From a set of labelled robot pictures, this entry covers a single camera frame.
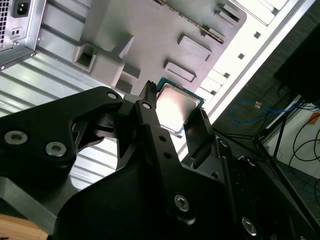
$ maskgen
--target silver bolt head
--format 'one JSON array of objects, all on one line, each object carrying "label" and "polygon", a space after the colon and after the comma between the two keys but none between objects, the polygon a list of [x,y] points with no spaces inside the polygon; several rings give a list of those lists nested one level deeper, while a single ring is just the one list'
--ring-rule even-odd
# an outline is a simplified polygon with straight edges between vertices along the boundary
[{"label": "silver bolt head", "polygon": [[115,94],[112,93],[112,92],[109,92],[109,93],[108,93],[108,97],[111,98],[111,99],[117,99],[117,95],[115,95]]},{"label": "silver bolt head", "polygon": [[151,106],[148,103],[143,103],[142,106],[144,106],[146,109],[151,109]]},{"label": "silver bolt head", "polygon": [[190,208],[188,200],[180,194],[175,195],[174,203],[175,206],[182,212],[187,212]]},{"label": "silver bolt head", "polygon": [[66,154],[67,152],[67,148],[66,146],[58,141],[52,141],[49,142],[46,146],[45,146],[45,152],[52,157],[57,157],[60,158],[63,155]]},{"label": "silver bolt head", "polygon": [[251,235],[256,236],[257,235],[257,229],[255,225],[246,217],[242,217],[242,225],[244,229]]},{"label": "silver bolt head", "polygon": [[10,145],[20,145],[28,140],[28,136],[22,131],[9,131],[4,135],[4,140]]}]

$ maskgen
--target black monitor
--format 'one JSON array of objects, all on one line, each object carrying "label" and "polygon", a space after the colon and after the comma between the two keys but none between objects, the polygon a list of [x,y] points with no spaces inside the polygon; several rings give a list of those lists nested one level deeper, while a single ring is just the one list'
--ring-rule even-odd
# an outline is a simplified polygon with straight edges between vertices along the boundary
[{"label": "black monitor", "polygon": [[306,101],[320,107],[320,25],[274,75]]}]

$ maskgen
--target orange label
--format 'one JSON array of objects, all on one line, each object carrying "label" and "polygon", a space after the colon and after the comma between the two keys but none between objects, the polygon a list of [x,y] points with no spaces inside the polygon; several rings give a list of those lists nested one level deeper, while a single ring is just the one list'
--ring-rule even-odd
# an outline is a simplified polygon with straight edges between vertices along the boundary
[{"label": "orange label", "polygon": [[260,102],[260,101],[256,101],[255,102],[255,105],[253,106],[255,109],[259,109],[259,108],[261,108],[261,106],[262,106],[262,102]]},{"label": "orange label", "polygon": [[315,125],[316,122],[318,121],[319,117],[320,117],[320,113],[318,113],[318,112],[312,113],[311,117],[309,118],[309,120],[311,120],[311,119],[312,120],[309,121],[308,124],[309,125]]}]

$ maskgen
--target ventilation holes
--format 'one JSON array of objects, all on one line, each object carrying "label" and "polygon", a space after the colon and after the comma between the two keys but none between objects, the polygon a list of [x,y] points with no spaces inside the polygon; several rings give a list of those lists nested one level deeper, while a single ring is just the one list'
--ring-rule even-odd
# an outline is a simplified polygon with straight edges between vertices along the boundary
[{"label": "ventilation holes", "polygon": [[5,41],[8,9],[10,0],[0,0],[0,44]]}]

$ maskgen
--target power socket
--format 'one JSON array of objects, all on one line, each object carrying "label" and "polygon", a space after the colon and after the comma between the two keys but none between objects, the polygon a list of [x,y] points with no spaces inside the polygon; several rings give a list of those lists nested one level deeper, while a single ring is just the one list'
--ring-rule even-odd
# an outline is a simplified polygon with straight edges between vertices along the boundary
[{"label": "power socket", "polygon": [[12,17],[15,19],[28,17],[31,0],[15,0],[13,4]]}]

